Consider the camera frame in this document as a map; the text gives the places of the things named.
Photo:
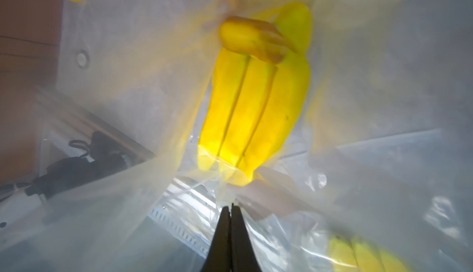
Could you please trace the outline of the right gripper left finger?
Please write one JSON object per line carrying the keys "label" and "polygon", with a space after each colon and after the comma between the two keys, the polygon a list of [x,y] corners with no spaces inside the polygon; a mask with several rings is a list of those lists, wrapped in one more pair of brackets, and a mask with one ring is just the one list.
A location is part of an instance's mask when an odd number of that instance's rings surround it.
{"label": "right gripper left finger", "polygon": [[208,256],[201,272],[230,272],[232,269],[231,216],[228,206],[222,208]]}

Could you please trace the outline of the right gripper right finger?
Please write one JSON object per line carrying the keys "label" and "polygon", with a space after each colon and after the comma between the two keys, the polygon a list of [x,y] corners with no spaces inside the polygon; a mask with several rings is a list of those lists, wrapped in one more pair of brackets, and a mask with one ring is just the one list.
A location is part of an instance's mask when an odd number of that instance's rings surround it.
{"label": "right gripper right finger", "polygon": [[239,206],[232,204],[230,238],[233,272],[262,272]]}

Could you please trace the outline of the zip-top bag blue zipper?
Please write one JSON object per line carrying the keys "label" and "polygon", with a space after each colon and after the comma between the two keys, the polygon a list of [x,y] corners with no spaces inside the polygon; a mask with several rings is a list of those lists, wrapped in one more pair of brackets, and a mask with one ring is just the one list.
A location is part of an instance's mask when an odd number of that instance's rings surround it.
{"label": "zip-top bag blue zipper", "polygon": [[[197,161],[219,27],[293,2],[312,15],[303,110],[238,187]],[[1,232],[4,272],[200,272],[232,204],[262,272],[334,272],[336,235],[411,272],[473,269],[473,0],[65,0],[33,104],[37,177],[95,131],[134,164]]]}

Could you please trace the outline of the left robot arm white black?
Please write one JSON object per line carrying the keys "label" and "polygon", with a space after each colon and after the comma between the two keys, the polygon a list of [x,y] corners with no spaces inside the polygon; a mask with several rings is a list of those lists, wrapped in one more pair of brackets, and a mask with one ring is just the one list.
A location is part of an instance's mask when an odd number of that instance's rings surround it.
{"label": "left robot arm white black", "polygon": [[71,140],[68,145],[83,154],[52,163],[46,168],[45,175],[30,182],[1,187],[2,191],[8,190],[1,197],[2,233],[55,195],[121,172],[134,164],[123,146],[100,131],[92,134],[90,142]]}

